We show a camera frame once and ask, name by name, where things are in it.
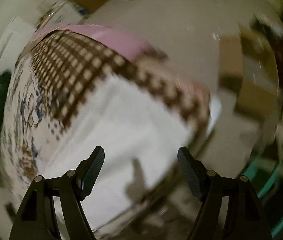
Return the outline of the white pants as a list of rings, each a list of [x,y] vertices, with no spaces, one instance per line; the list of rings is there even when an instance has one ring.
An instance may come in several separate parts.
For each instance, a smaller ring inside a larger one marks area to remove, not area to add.
[[[157,186],[176,161],[177,150],[208,134],[215,123],[211,118],[203,129],[195,120],[186,124],[148,92],[109,74],[41,172],[46,178],[61,176],[96,146],[104,149],[101,172],[82,203],[90,227],[98,230]]]

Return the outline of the teal metal rack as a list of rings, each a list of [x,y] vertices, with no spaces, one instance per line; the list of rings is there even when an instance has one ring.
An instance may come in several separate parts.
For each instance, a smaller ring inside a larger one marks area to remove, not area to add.
[[[252,155],[242,170],[266,212],[273,239],[283,239],[283,161]]]

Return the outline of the floral bed sheet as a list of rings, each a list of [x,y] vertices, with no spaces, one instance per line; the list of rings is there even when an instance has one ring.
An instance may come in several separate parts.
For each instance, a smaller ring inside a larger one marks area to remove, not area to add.
[[[30,42],[16,63],[4,107],[1,168],[9,187],[24,190],[48,163],[80,110],[112,74],[134,83],[189,124],[208,124],[209,100],[142,70],[96,40],[55,30]]]

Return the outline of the brown cardboard box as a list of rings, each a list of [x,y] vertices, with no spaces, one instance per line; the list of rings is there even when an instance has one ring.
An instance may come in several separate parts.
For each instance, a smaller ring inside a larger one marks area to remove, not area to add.
[[[236,94],[235,110],[256,120],[268,117],[279,101],[276,59],[269,42],[226,36],[219,50],[219,85]]]

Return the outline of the pink mattress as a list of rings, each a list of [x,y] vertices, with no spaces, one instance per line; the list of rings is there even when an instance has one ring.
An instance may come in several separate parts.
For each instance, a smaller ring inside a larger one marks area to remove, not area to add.
[[[168,55],[141,37],[104,25],[58,24],[50,25],[36,31],[31,41],[38,42],[43,39],[45,35],[55,30],[69,30],[88,36],[116,51],[142,70],[162,77],[165,81],[173,81],[179,89],[195,95],[200,102],[204,102],[210,98],[210,91],[207,86],[194,81],[191,77],[178,74],[178,72],[171,67]]]

